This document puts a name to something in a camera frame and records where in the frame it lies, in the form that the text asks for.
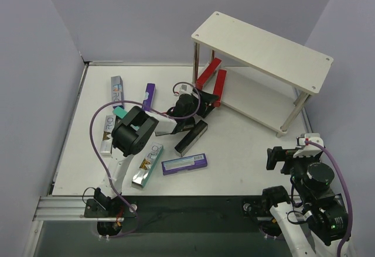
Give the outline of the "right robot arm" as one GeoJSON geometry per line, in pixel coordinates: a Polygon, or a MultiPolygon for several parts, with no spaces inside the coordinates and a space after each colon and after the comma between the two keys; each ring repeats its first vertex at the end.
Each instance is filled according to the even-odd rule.
{"type": "Polygon", "coordinates": [[[346,256],[353,214],[350,203],[341,204],[330,188],[336,176],[342,177],[333,156],[307,141],[299,149],[269,148],[267,170],[278,162],[284,163],[282,173],[291,176],[301,203],[295,206],[283,187],[271,187],[265,189],[260,209],[276,220],[292,256],[346,256]]]}

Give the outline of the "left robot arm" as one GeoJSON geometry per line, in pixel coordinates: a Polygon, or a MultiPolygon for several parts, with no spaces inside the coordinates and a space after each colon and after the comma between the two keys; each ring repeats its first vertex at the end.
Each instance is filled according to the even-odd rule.
{"type": "MultiPolygon", "coordinates": [[[[208,128],[203,120],[195,123],[194,116],[207,117],[213,109],[220,106],[220,98],[219,95],[201,90],[196,90],[196,96],[193,93],[180,93],[175,106],[169,108],[166,114],[156,113],[155,110],[153,114],[135,106],[115,124],[111,132],[112,147],[122,152],[126,162],[131,162],[145,147],[153,132],[158,135],[174,135],[189,131],[175,146],[175,151],[182,157],[208,128]]],[[[107,217],[115,215],[119,209],[119,202],[115,198],[122,190],[126,174],[123,167],[119,163],[114,165],[114,171],[105,167],[107,177],[104,185],[97,187],[94,192],[98,210],[107,217]]]]}

